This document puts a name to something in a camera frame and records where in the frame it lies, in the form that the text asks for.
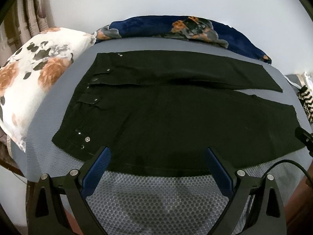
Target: floral pillowcase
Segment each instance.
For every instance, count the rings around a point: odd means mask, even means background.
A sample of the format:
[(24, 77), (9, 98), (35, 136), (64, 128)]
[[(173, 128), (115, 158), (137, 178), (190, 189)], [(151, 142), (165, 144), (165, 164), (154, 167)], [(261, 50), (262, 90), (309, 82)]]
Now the floral pillowcase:
[(95, 36), (62, 27), (31, 38), (0, 68), (0, 127), (23, 151), (40, 103)]

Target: bed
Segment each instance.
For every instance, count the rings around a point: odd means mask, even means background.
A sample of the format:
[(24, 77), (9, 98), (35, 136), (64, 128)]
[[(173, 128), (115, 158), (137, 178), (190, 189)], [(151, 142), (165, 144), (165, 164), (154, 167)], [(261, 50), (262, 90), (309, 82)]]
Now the bed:
[[(241, 90), (248, 95), (293, 105), (302, 128), (312, 132), (303, 108), (284, 76), (264, 62), (250, 59), (223, 48), (205, 43), (175, 39), (137, 37), (109, 40), (85, 51), (56, 82), (37, 110), (26, 138), (26, 153), (11, 142), (12, 156), (28, 180), (37, 182), (40, 175), (62, 176), (82, 165), (62, 150), (51, 139), (59, 129), (64, 113), (82, 76), (92, 65), (99, 52), (125, 52), (134, 50), (194, 51), (227, 56), (263, 66), (282, 93), (270, 90)], [(308, 169), (312, 158), (306, 148), (277, 160), (248, 167), (249, 175), (260, 177), (276, 161), (291, 159)], [(273, 169), (284, 204), (287, 203), (301, 181), (302, 172), (289, 164)], [(70, 212), (66, 198), (65, 208)], [(212, 176), (162, 178), (138, 177), (105, 172), (95, 193), (87, 198), (93, 213), (109, 234), (205, 234), (214, 225), (228, 199), (221, 195)], [(246, 205), (234, 234), (245, 224)]]

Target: metal rivet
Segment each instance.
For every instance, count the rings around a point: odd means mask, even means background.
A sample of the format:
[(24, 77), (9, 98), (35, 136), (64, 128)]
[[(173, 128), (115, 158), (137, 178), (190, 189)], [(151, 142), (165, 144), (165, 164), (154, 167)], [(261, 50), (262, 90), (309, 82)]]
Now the metal rivet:
[(267, 178), (268, 178), (269, 180), (274, 180), (274, 176), (273, 176), (272, 174), (267, 174)]
[(78, 174), (78, 170), (73, 169), (69, 173), (71, 174), (71, 176), (76, 176)]
[(238, 171), (237, 171), (237, 174), (238, 174), (240, 177), (243, 177), (246, 173), (245, 173), (243, 170), (238, 170)]
[(47, 177), (48, 177), (48, 174), (47, 174), (47, 173), (44, 173), (44, 174), (42, 174), (42, 175), (40, 176), (40, 178), (41, 178), (42, 180), (46, 179)]

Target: blue blanket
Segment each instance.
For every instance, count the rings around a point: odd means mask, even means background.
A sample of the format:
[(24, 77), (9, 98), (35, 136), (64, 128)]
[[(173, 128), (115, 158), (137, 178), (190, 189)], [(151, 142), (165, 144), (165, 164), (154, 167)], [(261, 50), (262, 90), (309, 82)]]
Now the blue blanket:
[(98, 29), (96, 43), (125, 37), (163, 37), (218, 45), (237, 54), (272, 63), (245, 35), (224, 24), (194, 16), (138, 16)]

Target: black pants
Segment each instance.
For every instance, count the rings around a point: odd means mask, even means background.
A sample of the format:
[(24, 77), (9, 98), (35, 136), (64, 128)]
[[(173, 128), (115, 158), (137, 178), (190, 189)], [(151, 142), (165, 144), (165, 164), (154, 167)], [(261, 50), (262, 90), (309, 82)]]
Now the black pants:
[(293, 106), (234, 89), (282, 91), (260, 65), (181, 51), (98, 54), (77, 85), (52, 141), (85, 161), (112, 151), (110, 171), (150, 176), (208, 174), (214, 147), (234, 167), (303, 147)]

